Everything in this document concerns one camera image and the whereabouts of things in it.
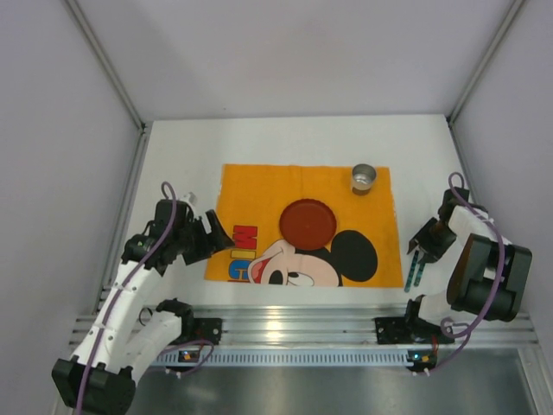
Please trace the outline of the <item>fork with teal handle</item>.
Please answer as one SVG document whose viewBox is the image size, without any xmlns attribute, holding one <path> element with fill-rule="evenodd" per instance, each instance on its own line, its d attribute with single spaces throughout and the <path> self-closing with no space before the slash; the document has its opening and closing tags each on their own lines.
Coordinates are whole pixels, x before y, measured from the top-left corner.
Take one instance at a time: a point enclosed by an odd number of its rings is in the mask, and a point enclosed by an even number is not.
<svg viewBox="0 0 553 415">
<path fill-rule="evenodd" d="M 411 286 L 413 285 L 413 281 L 415 278 L 416 268 L 418 264 L 418 257 L 419 257 L 419 251 L 415 250 L 413 254 L 413 258 L 410 263 L 410 270 L 408 273 L 408 276 L 405 281 L 404 291 L 409 292 L 411 289 Z"/>
</svg>

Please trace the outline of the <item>orange cartoon mouse towel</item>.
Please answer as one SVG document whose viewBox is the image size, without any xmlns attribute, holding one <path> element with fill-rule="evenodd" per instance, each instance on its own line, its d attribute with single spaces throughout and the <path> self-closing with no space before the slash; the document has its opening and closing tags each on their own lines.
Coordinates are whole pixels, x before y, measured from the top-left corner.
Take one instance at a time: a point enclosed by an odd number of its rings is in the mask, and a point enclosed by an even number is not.
<svg viewBox="0 0 553 415">
<path fill-rule="evenodd" d="M 403 284 L 391 173 L 378 167 L 367 195 L 350 187 L 352 168 L 227 164 L 217 215 L 235 247 L 209 259 L 212 281 L 296 287 L 399 288 Z M 337 220 L 333 239 L 305 251 L 279 231 L 293 201 L 316 199 Z"/>
</svg>

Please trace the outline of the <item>metal cup brown base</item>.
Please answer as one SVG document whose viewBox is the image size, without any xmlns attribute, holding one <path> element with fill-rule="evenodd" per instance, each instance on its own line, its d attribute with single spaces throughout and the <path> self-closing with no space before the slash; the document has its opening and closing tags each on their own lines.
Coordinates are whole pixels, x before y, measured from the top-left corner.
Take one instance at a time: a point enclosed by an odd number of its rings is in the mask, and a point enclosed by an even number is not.
<svg viewBox="0 0 553 415">
<path fill-rule="evenodd" d="M 352 168 L 350 187 L 355 195 L 367 195 L 377 180 L 377 170 L 366 163 L 356 164 Z"/>
</svg>

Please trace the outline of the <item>red round plate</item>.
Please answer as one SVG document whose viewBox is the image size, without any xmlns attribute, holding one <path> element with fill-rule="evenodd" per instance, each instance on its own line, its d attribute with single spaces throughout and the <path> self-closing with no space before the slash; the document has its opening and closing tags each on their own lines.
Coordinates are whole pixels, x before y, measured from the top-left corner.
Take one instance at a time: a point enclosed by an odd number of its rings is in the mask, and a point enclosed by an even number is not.
<svg viewBox="0 0 553 415">
<path fill-rule="evenodd" d="M 300 250 L 325 247 L 334 237 L 337 220 L 332 209 L 316 199 L 291 202 L 281 213 L 279 231 L 283 239 Z"/>
</svg>

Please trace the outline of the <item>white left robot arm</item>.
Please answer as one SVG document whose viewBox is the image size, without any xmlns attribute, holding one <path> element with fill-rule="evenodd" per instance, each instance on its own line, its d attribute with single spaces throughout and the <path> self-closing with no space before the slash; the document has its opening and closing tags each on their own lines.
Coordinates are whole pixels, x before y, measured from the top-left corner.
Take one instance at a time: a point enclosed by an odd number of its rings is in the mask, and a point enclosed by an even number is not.
<svg viewBox="0 0 553 415">
<path fill-rule="evenodd" d="M 154 218 L 126 241 L 92 326 L 72 355 L 52 369 L 62 402 L 77 414 L 125 414 L 140 379 L 159 357 L 194 347 L 192 361 L 201 367 L 219 344 L 221 319 L 197 318 L 192 305 L 176 298 L 162 300 L 135 328 L 177 259 L 192 265 L 234 246 L 213 210 L 196 212 L 194 193 L 177 198 L 168 182 L 162 193 Z"/>
</svg>

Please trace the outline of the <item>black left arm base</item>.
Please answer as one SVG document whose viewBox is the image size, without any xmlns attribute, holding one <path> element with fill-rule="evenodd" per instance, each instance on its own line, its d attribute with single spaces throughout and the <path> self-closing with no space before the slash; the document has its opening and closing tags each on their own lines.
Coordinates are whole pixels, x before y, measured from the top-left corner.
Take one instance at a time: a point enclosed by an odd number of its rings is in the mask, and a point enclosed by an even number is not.
<svg viewBox="0 0 553 415">
<path fill-rule="evenodd" d="M 193 317 L 181 325 L 181 334 L 171 345 L 181 345 L 192 341 L 209 341 L 218 345 L 222 336 L 223 320 L 221 318 Z"/>
</svg>

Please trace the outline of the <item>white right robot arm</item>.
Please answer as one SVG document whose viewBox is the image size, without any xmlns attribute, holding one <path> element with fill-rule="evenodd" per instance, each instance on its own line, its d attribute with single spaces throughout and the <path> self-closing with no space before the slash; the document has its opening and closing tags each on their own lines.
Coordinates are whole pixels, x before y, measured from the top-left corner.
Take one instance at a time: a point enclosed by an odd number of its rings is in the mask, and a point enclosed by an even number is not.
<svg viewBox="0 0 553 415">
<path fill-rule="evenodd" d="M 424 266 L 442 259 L 455 242 L 462 250 L 446 290 L 410 300 L 408 326 L 439 329 L 453 312 L 475 315 L 477 322 L 512 321 L 520 310 L 532 253 L 501 236 L 488 212 L 469 201 L 466 188 L 446 190 L 437 216 L 411 238 L 412 284 L 419 285 Z"/>
</svg>

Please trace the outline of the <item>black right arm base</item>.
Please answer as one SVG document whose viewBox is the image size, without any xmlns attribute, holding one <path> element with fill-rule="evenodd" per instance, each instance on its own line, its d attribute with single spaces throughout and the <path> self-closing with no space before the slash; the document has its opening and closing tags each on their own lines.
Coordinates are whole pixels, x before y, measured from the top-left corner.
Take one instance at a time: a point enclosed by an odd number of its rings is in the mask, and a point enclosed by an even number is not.
<svg viewBox="0 0 553 415">
<path fill-rule="evenodd" d="M 397 344 L 452 344 L 454 339 L 442 333 L 441 328 L 419 316 L 421 304 L 409 300 L 402 316 L 381 316 L 374 319 L 379 345 Z"/>
</svg>

